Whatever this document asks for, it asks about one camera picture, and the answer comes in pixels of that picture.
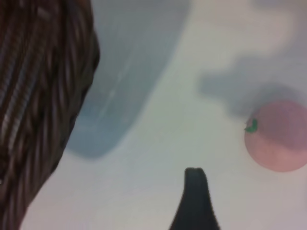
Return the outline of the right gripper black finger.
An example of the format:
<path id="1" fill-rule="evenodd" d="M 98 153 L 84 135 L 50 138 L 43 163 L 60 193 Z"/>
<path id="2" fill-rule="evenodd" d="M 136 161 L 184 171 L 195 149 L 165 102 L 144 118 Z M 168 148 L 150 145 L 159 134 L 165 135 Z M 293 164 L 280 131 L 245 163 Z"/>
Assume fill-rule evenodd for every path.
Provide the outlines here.
<path id="1" fill-rule="evenodd" d="M 207 177 L 202 168 L 186 168 L 184 189 L 171 230 L 219 230 Z"/>

